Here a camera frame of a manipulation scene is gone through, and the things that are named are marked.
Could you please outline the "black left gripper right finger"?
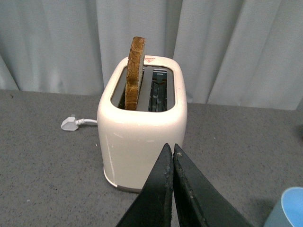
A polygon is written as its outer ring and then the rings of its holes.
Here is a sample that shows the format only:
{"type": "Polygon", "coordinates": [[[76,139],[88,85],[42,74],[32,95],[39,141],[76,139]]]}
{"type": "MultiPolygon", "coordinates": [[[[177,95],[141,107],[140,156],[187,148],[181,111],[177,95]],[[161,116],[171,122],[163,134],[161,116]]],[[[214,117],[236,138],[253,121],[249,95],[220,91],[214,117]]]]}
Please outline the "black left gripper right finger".
{"type": "Polygon", "coordinates": [[[175,144],[173,188],[181,227],[250,227],[175,144]]]}

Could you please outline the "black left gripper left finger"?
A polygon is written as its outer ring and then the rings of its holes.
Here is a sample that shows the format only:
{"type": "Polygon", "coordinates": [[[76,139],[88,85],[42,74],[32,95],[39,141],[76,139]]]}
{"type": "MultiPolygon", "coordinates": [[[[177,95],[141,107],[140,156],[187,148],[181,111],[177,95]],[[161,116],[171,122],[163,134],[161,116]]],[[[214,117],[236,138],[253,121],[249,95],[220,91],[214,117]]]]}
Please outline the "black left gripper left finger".
{"type": "Polygon", "coordinates": [[[118,227],[169,227],[172,217],[174,165],[165,144],[143,189],[118,222],[118,227]]]}

